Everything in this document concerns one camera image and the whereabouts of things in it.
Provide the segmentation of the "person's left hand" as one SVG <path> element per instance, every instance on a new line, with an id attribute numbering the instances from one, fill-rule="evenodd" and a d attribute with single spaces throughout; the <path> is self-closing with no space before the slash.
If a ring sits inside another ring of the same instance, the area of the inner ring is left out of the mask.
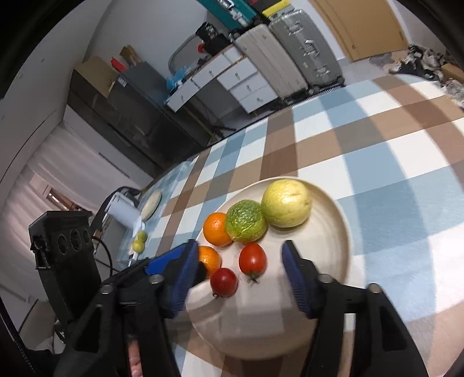
<path id="1" fill-rule="evenodd" d="M 129 365 L 132 377 L 142 377 L 142 363 L 140 359 L 139 345 L 136 339 L 130 341 L 128 345 Z"/>

